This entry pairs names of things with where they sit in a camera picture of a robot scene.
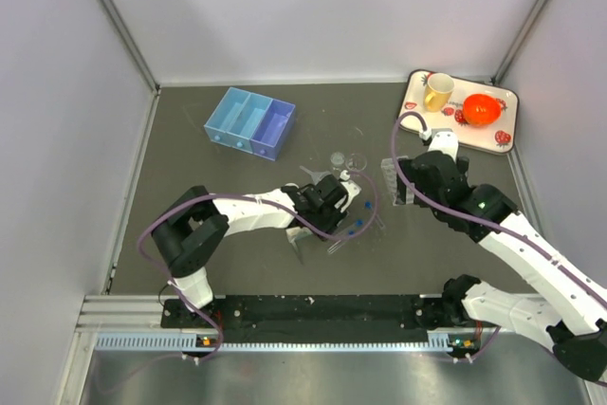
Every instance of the white serving tray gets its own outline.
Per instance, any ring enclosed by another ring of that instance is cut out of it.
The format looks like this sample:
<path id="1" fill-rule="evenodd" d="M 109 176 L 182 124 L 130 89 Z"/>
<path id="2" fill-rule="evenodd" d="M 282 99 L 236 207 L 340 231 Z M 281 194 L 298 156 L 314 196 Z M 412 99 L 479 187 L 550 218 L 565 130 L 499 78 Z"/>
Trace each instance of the white serving tray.
<path id="1" fill-rule="evenodd" d="M 461 144 L 470 147 L 495 154 L 505 154 L 512 149 L 516 113 L 519 107 L 519 98 L 514 92 L 501 87 L 453 78 L 455 88 L 449 102 L 441 111 L 431 113 L 426 111 L 423 102 L 426 80 L 430 74 L 432 72 L 428 70 L 416 70 L 409 76 L 409 84 L 400 114 L 405 111 L 416 111 L 424 117 L 430 128 L 450 128 L 457 135 Z M 498 99 L 503 106 L 502 116 L 486 127 L 468 125 L 461 109 L 464 100 L 472 94 L 487 94 Z M 421 128 L 419 121 L 413 116 L 404 119 L 400 125 L 405 130 L 412 132 L 419 132 Z"/>

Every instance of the blue box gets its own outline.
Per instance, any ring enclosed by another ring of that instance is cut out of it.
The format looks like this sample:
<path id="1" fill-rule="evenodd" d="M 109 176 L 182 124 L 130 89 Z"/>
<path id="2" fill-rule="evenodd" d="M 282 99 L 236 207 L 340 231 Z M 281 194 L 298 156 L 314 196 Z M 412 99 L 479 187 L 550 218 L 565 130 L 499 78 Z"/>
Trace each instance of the blue box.
<path id="1" fill-rule="evenodd" d="M 275 160 L 294 122 L 294 104 L 231 87 L 205 131 L 213 142 Z"/>

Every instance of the gray wall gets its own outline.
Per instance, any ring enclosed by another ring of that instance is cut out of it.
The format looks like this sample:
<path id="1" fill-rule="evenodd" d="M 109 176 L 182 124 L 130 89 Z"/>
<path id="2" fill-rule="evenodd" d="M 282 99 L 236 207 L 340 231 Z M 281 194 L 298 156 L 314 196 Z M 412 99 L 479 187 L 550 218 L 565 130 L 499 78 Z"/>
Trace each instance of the gray wall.
<path id="1" fill-rule="evenodd" d="M 49 403 L 150 94 L 96 0 L 0 0 L 0 403 Z"/>
<path id="2" fill-rule="evenodd" d="M 161 83 L 490 75 L 534 0 L 115 0 Z"/>
<path id="3" fill-rule="evenodd" d="M 506 78 L 548 236 L 607 285 L 607 1 L 554 0 Z"/>

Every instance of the orange component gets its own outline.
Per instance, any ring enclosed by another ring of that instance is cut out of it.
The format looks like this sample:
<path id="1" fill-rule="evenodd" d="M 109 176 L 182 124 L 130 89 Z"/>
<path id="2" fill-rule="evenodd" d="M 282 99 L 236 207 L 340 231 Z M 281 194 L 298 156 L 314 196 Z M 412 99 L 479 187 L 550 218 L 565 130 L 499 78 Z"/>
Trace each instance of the orange component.
<path id="1" fill-rule="evenodd" d="M 470 95 L 464 100 L 464 119 L 470 125 L 490 125 L 502 115 L 500 103 L 486 94 Z"/>

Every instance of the mug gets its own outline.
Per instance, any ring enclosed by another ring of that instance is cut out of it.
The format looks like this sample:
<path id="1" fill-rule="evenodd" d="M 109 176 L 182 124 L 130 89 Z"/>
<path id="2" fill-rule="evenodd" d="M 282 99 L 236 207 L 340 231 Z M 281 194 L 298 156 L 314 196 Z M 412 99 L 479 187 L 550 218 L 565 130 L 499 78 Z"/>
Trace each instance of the mug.
<path id="1" fill-rule="evenodd" d="M 430 112 L 440 111 L 449 101 L 453 93 L 455 82 L 445 73 L 433 73 L 426 82 L 424 93 L 424 106 Z"/>

